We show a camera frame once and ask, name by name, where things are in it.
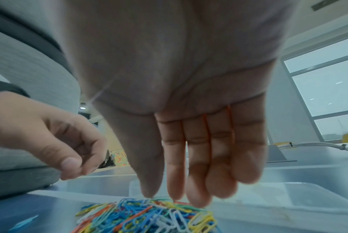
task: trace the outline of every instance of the sleeve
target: sleeve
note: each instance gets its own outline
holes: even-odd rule
[[[30,97],[26,91],[24,91],[22,88],[18,87],[17,85],[2,82],[2,81],[0,81],[0,92],[1,91],[10,91],[22,96],[26,96],[28,98]]]

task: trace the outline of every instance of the white cable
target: white cable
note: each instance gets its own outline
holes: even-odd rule
[[[326,147],[332,147],[339,150],[346,150],[348,151],[348,147],[346,147],[345,144],[343,145],[337,145],[333,143],[328,142],[290,142],[288,144],[279,145],[278,148],[280,150],[286,149],[286,148],[292,148],[292,147],[304,147],[304,146],[326,146]]]

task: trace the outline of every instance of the pile of paper clips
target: pile of paper clips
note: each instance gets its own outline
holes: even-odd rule
[[[212,213],[165,198],[89,205],[72,233],[221,233]]]

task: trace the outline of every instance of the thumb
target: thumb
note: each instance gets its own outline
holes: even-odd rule
[[[24,135],[22,149],[59,171],[74,173],[81,170],[82,158],[80,155],[66,143],[57,139],[45,126]]]

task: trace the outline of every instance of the window frame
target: window frame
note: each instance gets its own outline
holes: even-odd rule
[[[324,68],[324,67],[328,67],[328,66],[331,66],[331,65],[334,65],[334,64],[338,64],[338,63],[341,63],[341,62],[344,62],[344,61],[348,61],[348,55],[347,56],[344,56],[344,57],[341,57],[341,58],[337,58],[337,59],[334,59],[332,61],[327,61],[327,62],[324,62],[322,64],[318,64],[316,66],[313,66],[312,68],[309,67],[309,68],[305,68],[305,69],[302,69],[302,70],[299,70],[299,71],[295,71],[295,72],[292,72],[290,73],[286,64],[285,64],[285,61],[286,60],[289,60],[289,59],[292,59],[292,58],[295,58],[295,57],[298,57],[298,56],[301,56],[301,55],[304,55],[306,53],[309,53],[309,52],[312,52],[312,51],[315,51],[315,50],[318,50],[318,49],[321,49],[321,48],[324,48],[324,47],[327,47],[329,45],[332,45],[332,44],[335,44],[335,43],[338,43],[338,42],[341,42],[343,40],[346,40],[348,39],[348,33],[345,33],[345,34],[342,34],[340,36],[337,36],[337,37],[334,37],[332,39],[329,39],[329,40],[326,40],[326,41],[323,41],[321,43],[317,43],[315,45],[312,45],[312,46],[309,46],[307,48],[304,48],[302,50],[298,50],[296,52],[293,52],[293,53],[290,53],[290,54],[287,54],[285,56],[282,56],[280,58],[280,61],[281,61],[281,64],[288,76],[288,78],[291,80],[291,83],[292,83],[292,86],[293,88],[296,90],[297,92],[297,95],[298,95],[298,98],[299,100],[301,101],[302,103],[302,106],[304,108],[304,110],[306,111],[306,114],[319,138],[319,140],[321,142],[324,142],[325,140],[323,139],[322,135],[321,135],[321,132],[320,130],[318,129],[316,123],[315,123],[315,120],[319,120],[319,119],[326,119],[326,118],[331,118],[331,117],[337,117],[337,116],[344,116],[344,115],[348,115],[348,111],[343,111],[343,112],[335,112],[335,113],[329,113],[329,114],[325,114],[325,115],[320,115],[320,116],[312,116],[308,107],[307,107],[307,104],[305,103],[303,97],[302,97],[302,94],[300,93],[294,79],[293,79],[293,76],[297,76],[297,75],[300,75],[300,74],[305,74],[307,72],[311,72],[313,70],[317,70],[317,69],[321,69],[321,68]],[[339,139],[339,140],[331,140],[331,141],[328,141],[330,143],[342,143],[342,140]]]

